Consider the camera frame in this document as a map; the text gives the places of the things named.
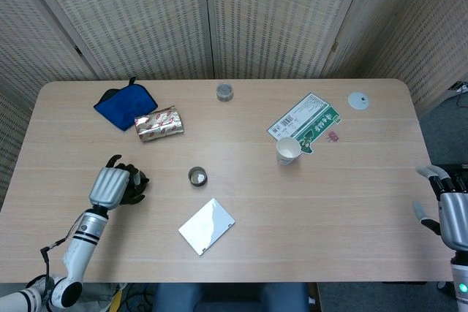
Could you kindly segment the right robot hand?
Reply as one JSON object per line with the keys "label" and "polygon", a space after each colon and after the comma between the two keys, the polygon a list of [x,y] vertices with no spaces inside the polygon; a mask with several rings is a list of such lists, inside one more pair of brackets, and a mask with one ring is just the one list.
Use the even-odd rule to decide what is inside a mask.
{"label": "right robot hand", "polygon": [[430,218],[423,206],[414,201],[413,212],[419,222],[442,238],[451,250],[467,251],[467,187],[463,180],[451,176],[436,165],[417,167],[436,196],[439,220]]}

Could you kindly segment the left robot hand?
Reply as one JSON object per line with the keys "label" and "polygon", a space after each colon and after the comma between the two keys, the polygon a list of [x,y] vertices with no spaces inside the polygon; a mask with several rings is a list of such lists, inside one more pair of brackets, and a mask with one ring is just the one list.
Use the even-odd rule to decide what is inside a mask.
{"label": "left robot hand", "polygon": [[122,155],[111,156],[107,164],[99,171],[97,179],[89,195],[93,206],[101,206],[107,210],[117,208],[127,187],[131,183],[133,188],[141,184],[141,173],[133,164],[121,164],[116,167],[116,162]]}

